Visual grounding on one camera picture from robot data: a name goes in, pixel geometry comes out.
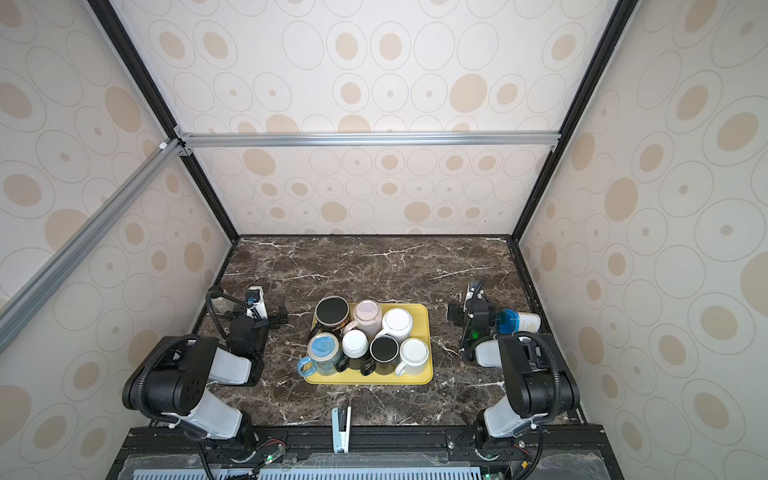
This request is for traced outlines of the blue butterfly mug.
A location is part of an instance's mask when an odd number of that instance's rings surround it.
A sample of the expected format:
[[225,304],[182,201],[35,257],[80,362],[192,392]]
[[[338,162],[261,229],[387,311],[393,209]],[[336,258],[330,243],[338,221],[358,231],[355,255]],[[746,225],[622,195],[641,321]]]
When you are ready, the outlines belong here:
[[339,339],[332,333],[322,332],[314,335],[307,345],[307,354],[297,363],[297,372],[307,378],[318,374],[333,375],[341,360],[342,350]]

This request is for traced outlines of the black mug red inside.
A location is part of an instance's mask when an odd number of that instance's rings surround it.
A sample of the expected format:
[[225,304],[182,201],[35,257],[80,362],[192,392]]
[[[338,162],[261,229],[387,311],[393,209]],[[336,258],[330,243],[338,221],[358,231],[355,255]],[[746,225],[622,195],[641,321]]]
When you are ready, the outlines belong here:
[[394,337],[388,334],[377,336],[370,343],[369,358],[363,364],[361,374],[393,374],[399,364],[399,353],[400,346]]

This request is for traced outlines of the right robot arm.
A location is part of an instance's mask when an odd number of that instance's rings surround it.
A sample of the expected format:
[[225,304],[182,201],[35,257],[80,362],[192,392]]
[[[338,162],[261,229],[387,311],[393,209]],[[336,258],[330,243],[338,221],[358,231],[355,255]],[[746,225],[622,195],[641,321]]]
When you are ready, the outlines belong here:
[[550,424],[580,403],[580,391],[552,334],[530,312],[498,308],[485,294],[485,279],[471,282],[447,320],[462,328],[459,354],[502,372],[505,395],[478,414],[477,446],[518,438]]

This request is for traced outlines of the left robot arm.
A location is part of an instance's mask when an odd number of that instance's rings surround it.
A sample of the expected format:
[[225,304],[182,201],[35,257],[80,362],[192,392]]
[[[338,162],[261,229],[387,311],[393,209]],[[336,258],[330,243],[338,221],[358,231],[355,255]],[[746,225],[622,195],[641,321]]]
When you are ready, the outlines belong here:
[[125,382],[122,404],[195,441],[247,454],[257,443],[250,416],[220,400],[209,386],[255,386],[269,332],[288,322],[288,310],[281,304],[269,312],[260,286],[249,288],[244,299],[213,286],[205,307],[219,335],[161,338]]

